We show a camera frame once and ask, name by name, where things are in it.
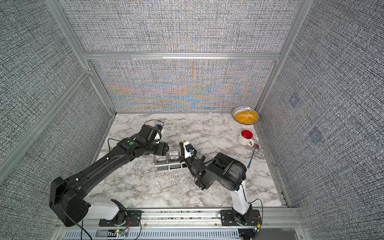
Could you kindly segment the cream toothbrush holder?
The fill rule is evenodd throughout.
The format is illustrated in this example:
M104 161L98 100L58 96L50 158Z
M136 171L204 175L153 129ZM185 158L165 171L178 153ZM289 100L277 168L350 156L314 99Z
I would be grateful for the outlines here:
M187 169L187 164L182 161L180 150L168 151L165 156L153 155L153 165L157 172L167 172Z

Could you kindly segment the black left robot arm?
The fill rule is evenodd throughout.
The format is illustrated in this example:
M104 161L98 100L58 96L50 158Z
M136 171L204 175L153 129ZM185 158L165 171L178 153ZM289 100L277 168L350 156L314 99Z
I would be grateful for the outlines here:
M82 171L57 177L51 183L49 207L66 227L87 219L100 219L121 226L128 220L125 207L117 200L87 199L88 193L121 166L144 155L165 156L167 143L161 142L164 126L143 125L139 133L124 138L104 157Z

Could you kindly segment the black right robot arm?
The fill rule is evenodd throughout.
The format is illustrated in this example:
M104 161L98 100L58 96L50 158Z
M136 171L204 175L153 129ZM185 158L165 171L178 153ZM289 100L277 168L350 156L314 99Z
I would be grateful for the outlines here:
M245 165L222 153L218 153L207 164L188 153L184 156L184 162L201 190L207 190L217 181L230 191L234 220L240 225L246 225L251 218L253 207L247 201Z

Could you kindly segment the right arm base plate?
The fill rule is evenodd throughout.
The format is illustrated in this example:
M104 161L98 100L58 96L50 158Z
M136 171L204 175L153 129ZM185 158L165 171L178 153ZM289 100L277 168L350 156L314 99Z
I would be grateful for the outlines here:
M221 210L220 220L223 226L257 226L261 224L262 218L259 210L251 210L244 215L235 210Z

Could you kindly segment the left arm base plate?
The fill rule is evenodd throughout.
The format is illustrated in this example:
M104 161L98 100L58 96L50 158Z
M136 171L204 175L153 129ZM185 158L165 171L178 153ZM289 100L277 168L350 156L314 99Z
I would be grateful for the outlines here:
M142 213L141 210L119 212L112 220L100 219L99 227L139 227Z

